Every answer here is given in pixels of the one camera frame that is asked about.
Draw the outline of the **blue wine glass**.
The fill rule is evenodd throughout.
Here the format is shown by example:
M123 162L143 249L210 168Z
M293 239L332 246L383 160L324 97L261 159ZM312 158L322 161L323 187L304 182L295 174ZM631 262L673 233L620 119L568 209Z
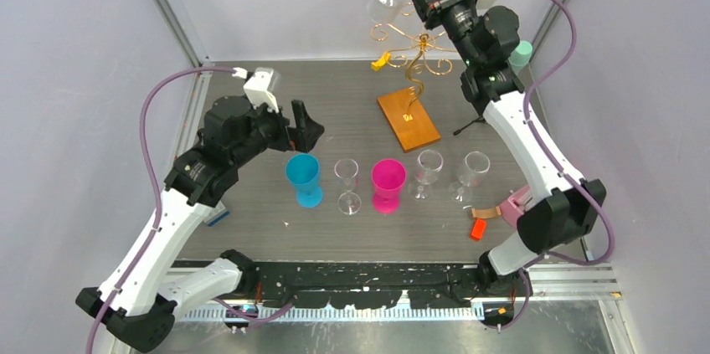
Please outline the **blue wine glass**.
M285 167L288 182L295 188L296 202L304 208L315 208L323 199L320 187L320 163L310 154L293 156Z

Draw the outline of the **clear flute glass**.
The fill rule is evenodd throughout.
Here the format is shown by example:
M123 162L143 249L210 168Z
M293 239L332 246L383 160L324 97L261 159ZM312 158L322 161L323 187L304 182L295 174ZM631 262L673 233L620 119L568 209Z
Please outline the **clear flute glass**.
M334 174L341 190L337 200L339 210L346 215L355 215L362 206L361 198L356 192L359 174L358 163L351 158L340 159L334 165Z

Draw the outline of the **pink wine glass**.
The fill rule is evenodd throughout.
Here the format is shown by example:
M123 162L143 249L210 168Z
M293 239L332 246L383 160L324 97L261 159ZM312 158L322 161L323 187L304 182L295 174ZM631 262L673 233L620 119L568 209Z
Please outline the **pink wine glass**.
M400 194L407 181L404 164L392 158L378 161L371 171L373 207L380 213L394 213L400 204Z

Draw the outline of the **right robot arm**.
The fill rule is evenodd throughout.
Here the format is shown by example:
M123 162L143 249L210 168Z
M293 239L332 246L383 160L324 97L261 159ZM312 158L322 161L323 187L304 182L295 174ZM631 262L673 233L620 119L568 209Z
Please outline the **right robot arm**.
M481 8L482 0L411 0L428 30L443 28L465 64L461 90L522 169L531 204L515 232L479 258L474 285L500 295L524 266L589 234L606 198L599 179L589 180L556 147L530 106L509 59L519 45L519 17L510 8Z

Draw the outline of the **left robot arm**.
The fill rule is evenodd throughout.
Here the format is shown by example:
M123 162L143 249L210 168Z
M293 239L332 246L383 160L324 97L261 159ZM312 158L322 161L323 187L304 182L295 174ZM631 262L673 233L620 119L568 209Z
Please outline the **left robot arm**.
M165 277L197 226L238 181L239 169L260 153L308 153L324 134L301 100L293 117L244 96L216 100L205 113L198 142L179 156L160 191L156 210L111 276L84 288L76 304L119 341L148 353L176 321L202 304L232 294L250 297L259 283L256 264L229 249L201 270L168 282Z

